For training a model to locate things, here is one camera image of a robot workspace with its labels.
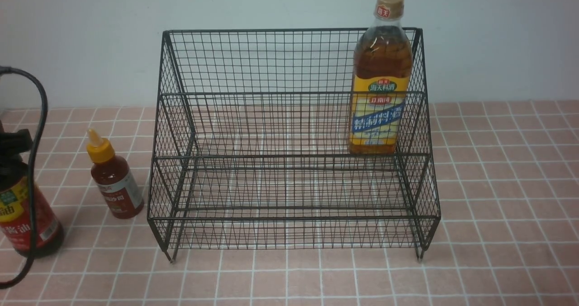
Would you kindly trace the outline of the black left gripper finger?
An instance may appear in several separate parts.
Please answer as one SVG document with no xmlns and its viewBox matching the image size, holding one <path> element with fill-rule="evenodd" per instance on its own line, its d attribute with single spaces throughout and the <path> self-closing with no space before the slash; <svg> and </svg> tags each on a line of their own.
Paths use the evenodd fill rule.
<svg viewBox="0 0 579 306">
<path fill-rule="evenodd" d="M 31 150 L 33 139 L 29 129 L 7 131 L 0 122 L 0 157 L 1 160 L 24 161 L 21 154 Z"/>
</svg>

